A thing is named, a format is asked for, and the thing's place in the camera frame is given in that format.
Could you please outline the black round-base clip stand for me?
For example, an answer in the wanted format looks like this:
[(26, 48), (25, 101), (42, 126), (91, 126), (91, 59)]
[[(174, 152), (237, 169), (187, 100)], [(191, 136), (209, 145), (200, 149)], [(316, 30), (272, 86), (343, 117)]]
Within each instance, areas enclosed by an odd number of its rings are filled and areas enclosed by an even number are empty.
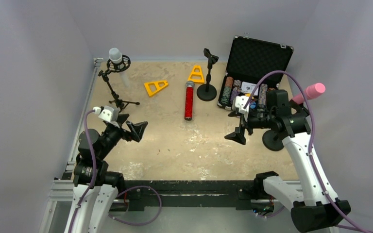
[(309, 110), (304, 104), (296, 104), (290, 100), (288, 107), (296, 112), (294, 114), (290, 112), (275, 113), (274, 118), (271, 119), (271, 129), (262, 136), (263, 145), (271, 151), (282, 150), (284, 148), (282, 140), (287, 136), (294, 138), (298, 133), (311, 133), (311, 128), (306, 120)]

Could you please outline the red glitter microphone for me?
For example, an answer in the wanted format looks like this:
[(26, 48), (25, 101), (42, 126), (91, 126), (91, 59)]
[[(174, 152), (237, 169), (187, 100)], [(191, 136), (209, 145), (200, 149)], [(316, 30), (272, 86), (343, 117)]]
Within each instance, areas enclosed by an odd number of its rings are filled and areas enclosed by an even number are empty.
[(190, 121), (193, 118), (194, 86), (195, 86), (195, 83), (193, 81), (186, 82), (186, 99), (185, 99), (184, 119), (187, 121)]

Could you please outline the black tripod shock-mount stand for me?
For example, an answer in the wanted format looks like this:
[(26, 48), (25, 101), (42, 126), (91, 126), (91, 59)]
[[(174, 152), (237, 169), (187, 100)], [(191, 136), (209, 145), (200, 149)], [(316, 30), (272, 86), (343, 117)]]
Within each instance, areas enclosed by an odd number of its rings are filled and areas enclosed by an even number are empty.
[(108, 60), (106, 62), (106, 68), (101, 69), (98, 73), (98, 76), (101, 77), (102, 80), (106, 83), (112, 95), (112, 100), (110, 100), (109, 103), (119, 108), (120, 112), (125, 110), (129, 104), (140, 105), (140, 102), (138, 101), (127, 101), (122, 99), (122, 97), (120, 96), (120, 94), (122, 94), (122, 90), (125, 89), (126, 92), (128, 92), (130, 87), (125, 87), (119, 73), (116, 73), (112, 70), (112, 66)]

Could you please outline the pink microphone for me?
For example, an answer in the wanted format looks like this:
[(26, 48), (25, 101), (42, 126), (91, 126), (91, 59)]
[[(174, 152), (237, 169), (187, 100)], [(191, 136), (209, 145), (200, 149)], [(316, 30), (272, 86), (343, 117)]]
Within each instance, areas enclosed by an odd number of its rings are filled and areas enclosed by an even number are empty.
[[(313, 85), (308, 86), (304, 90), (304, 94), (306, 96), (307, 100), (315, 99), (319, 96), (321, 96), (326, 91), (326, 87), (322, 83), (315, 83)], [(302, 94), (298, 94), (294, 96), (292, 99), (296, 104), (302, 104), (305, 102), (305, 98)]]

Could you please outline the white microphone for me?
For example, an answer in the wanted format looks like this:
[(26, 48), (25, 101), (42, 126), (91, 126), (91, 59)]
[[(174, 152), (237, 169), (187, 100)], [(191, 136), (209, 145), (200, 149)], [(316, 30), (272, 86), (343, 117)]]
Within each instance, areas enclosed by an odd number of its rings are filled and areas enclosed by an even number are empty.
[(131, 65), (131, 60), (129, 56), (124, 55), (120, 52), (118, 48), (111, 48), (109, 50), (109, 60), (112, 66), (112, 70), (116, 73), (119, 73), (121, 80), (125, 87), (130, 87), (130, 81), (126, 74), (126, 70)]

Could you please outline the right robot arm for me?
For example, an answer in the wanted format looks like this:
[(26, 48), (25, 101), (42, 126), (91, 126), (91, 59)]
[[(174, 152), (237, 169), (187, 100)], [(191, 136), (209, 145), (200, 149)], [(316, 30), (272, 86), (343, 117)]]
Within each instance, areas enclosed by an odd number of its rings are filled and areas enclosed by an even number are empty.
[(312, 130), (307, 121), (309, 111), (288, 98), (285, 90), (266, 94), (266, 107), (252, 110), (249, 97), (233, 100), (230, 116), (239, 117), (239, 126), (226, 139), (245, 144), (246, 134), (265, 129), (263, 144), (270, 150), (286, 149), (301, 183), (301, 191), (284, 182), (277, 173), (259, 173), (254, 179), (254, 198), (271, 196), (290, 211), (296, 229), (301, 233), (337, 226), (351, 211), (348, 201), (340, 200), (332, 188), (310, 144)]

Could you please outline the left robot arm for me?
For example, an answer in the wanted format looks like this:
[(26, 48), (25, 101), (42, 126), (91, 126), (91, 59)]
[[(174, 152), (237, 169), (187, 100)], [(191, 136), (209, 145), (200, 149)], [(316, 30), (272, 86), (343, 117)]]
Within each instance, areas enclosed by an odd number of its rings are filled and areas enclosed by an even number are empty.
[(84, 131), (79, 136), (78, 155), (73, 170), (73, 198), (65, 232), (98, 233), (108, 217), (109, 209), (125, 187), (123, 175), (108, 171), (105, 157), (119, 141), (140, 142), (148, 122), (132, 123), (128, 114), (103, 119), (102, 133), (90, 129), (85, 113)]

